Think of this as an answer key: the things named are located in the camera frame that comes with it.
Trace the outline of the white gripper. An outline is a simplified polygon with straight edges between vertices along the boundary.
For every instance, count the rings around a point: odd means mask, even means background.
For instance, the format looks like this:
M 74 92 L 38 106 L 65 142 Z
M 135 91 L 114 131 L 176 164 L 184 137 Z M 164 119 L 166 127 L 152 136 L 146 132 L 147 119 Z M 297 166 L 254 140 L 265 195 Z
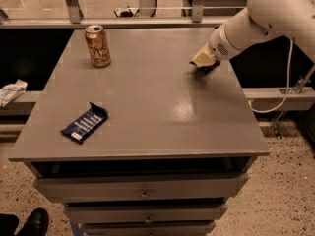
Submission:
M 209 48 L 204 46 L 190 61 L 198 68 L 214 65 L 218 60 L 229 60 L 241 53 L 227 39 L 225 24 L 220 25 L 210 36 Z

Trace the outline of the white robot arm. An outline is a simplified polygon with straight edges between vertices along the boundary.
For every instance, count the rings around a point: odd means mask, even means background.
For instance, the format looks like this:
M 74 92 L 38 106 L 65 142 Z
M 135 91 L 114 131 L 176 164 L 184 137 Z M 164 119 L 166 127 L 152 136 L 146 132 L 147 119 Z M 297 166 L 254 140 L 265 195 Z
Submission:
M 285 36 L 315 62 L 315 0 L 247 0 L 192 58 L 199 68 L 229 60 L 245 49 Z

